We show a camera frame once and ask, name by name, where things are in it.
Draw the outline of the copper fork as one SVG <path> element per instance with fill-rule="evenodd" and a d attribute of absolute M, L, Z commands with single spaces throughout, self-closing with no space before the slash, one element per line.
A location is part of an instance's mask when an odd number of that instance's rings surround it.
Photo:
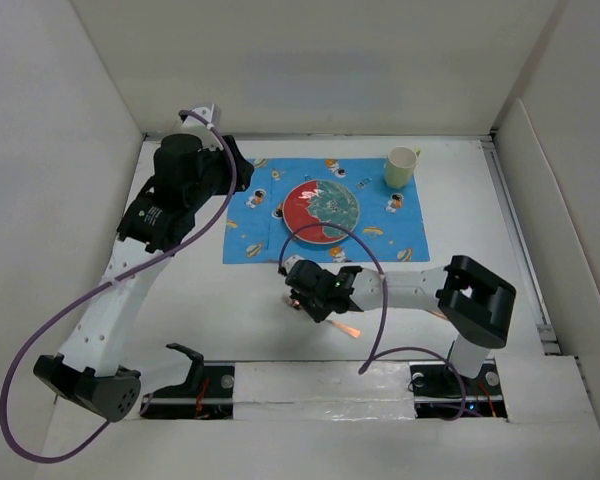
<path fill-rule="evenodd" d="M 293 299 L 291 296 L 283 295 L 281 297 L 281 301 L 291 310 L 297 313 L 299 318 L 302 318 L 305 322 L 311 321 L 315 323 L 315 320 L 309 315 L 308 311 L 304 309 L 304 307 L 300 304 L 300 302 L 296 299 Z M 361 335 L 361 331 L 352 326 L 346 325 L 342 322 L 333 320 L 331 318 L 327 318 L 325 320 L 319 321 L 319 324 L 330 325 L 344 334 L 348 335 L 351 338 L 358 339 Z"/>

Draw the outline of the red and teal plate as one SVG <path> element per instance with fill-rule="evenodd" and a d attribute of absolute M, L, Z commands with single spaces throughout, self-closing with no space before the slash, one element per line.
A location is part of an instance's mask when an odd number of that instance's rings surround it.
<path fill-rule="evenodd" d="M 338 243 L 353 231 L 360 205 L 344 185 L 331 180 L 308 180 L 293 187 L 282 203 L 282 218 L 290 232 L 308 225 L 295 238 L 311 245 Z"/>

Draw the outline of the blue astronaut print cloth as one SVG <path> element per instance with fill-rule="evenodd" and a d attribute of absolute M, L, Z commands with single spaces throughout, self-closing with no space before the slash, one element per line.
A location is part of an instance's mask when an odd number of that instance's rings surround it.
<path fill-rule="evenodd" d="M 427 262 L 430 259 L 417 186 L 389 188 L 382 158 L 257 158 L 250 189 L 233 196 L 228 208 L 223 261 L 226 264 L 275 263 L 300 255 L 318 263 Z M 282 203 L 291 189 L 308 180 L 331 180 L 347 187 L 360 205 L 353 231 L 331 245 L 295 238 Z"/>

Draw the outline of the copper spoon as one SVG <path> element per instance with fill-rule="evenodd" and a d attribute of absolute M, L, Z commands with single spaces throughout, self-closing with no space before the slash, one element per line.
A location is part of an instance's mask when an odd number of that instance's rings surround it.
<path fill-rule="evenodd" d="M 432 315 L 434 315 L 434 316 L 436 316 L 436 317 L 438 317 L 438 318 L 441 318 L 441 319 L 444 319 L 444 320 L 448 320 L 448 318 L 446 317 L 446 315 L 443 314 L 443 313 L 441 313 L 441 312 L 439 312 L 439 311 L 427 310 L 427 312 L 430 313 L 430 314 L 432 314 Z"/>

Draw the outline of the pale yellow mug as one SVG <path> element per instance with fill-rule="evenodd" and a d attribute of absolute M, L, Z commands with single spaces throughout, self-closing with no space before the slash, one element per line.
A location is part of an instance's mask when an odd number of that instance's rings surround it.
<path fill-rule="evenodd" d="M 399 146 L 393 148 L 387 155 L 384 168 L 386 185 L 392 189 L 406 187 L 413 177 L 420 155 L 419 147 Z"/>

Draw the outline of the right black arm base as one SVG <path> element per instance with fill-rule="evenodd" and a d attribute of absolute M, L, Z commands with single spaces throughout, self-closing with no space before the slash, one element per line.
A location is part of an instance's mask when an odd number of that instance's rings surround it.
<path fill-rule="evenodd" d="M 456 415 L 461 418 L 508 418 L 494 360 L 487 360 L 476 378 L 462 377 L 465 392 L 463 409 L 459 380 L 443 363 L 411 364 L 410 373 L 408 390 L 414 396 L 417 419 L 449 420 Z"/>

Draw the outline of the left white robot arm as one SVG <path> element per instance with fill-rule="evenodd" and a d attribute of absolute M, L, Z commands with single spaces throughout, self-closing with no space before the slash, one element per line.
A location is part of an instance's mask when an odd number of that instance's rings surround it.
<path fill-rule="evenodd" d="M 109 422 L 126 417 L 140 397 L 167 389 L 192 396 L 202 387 L 204 357 L 179 343 L 153 354 L 127 356 L 124 345 L 151 286 L 167 266 L 159 257 L 181 244 L 196 212 L 213 196 L 243 192 L 254 167 L 233 136 L 227 151 L 211 150 L 190 134 L 162 139 L 154 173 L 117 228 L 109 288 L 95 295 L 55 355 L 42 355 L 34 375 L 58 396 Z"/>

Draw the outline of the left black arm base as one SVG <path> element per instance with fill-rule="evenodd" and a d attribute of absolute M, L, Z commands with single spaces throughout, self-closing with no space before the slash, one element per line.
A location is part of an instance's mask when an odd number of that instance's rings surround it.
<path fill-rule="evenodd" d="M 236 365 L 207 362 L 184 345 L 170 343 L 142 372 L 139 416 L 150 420 L 231 420 Z"/>

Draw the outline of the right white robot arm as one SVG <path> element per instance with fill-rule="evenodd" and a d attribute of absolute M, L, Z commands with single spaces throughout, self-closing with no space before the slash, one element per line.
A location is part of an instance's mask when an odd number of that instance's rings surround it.
<path fill-rule="evenodd" d="M 291 299 L 314 322 L 329 315 L 376 309 L 422 310 L 442 316 L 458 332 L 442 381 L 453 393 L 474 387 L 493 350 L 507 344 L 517 291 L 482 264 L 455 255 L 444 267 L 377 271 L 344 266 L 332 273 L 293 255 L 278 269 Z"/>

